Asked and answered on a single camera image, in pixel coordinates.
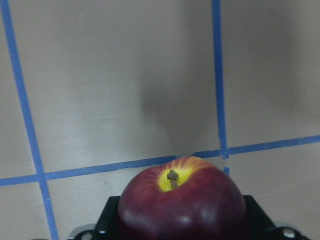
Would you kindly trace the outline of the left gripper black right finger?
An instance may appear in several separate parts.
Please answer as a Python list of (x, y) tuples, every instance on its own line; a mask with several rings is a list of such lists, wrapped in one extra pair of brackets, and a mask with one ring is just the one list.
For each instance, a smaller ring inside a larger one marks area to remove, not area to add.
[(250, 225), (258, 229), (276, 229), (276, 225), (251, 195), (244, 195)]

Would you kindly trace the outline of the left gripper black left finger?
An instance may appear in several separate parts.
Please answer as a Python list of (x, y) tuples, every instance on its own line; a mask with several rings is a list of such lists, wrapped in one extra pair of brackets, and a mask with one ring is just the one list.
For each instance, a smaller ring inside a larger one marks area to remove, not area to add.
[(114, 234), (118, 228), (118, 202), (120, 196), (108, 198), (104, 209), (96, 223), (96, 231), (99, 234)]

